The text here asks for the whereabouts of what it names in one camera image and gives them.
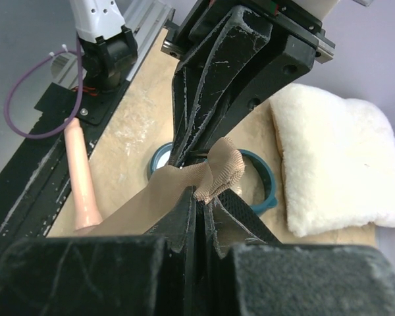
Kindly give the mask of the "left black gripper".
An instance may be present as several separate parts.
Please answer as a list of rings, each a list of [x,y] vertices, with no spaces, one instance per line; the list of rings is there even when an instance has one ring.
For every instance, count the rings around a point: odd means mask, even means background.
[[[169,163],[179,167],[315,60],[333,60],[335,44],[323,21],[294,1],[196,1],[181,25],[168,27],[161,51],[187,55],[172,79]]]

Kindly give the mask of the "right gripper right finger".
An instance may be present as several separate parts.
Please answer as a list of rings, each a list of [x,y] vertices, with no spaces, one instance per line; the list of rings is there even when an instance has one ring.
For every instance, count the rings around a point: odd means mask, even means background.
[[[395,272],[377,249],[283,244],[231,191],[203,218],[213,315],[395,315]]]

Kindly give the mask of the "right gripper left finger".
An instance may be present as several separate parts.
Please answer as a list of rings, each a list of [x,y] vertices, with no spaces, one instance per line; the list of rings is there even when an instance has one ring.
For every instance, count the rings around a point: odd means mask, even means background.
[[[191,315],[193,194],[140,236],[15,242],[0,259],[0,315]]]

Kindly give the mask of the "tan fabric pet tent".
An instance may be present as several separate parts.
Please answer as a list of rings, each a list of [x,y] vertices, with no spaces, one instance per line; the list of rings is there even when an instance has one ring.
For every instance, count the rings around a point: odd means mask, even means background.
[[[149,230],[177,204],[187,187],[196,188],[193,197],[204,204],[219,198],[221,205],[260,240],[278,242],[250,206],[231,187],[243,176],[242,154],[230,138],[219,138],[202,163],[157,169],[147,186],[122,207],[87,233],[88,236],[140,235]]]

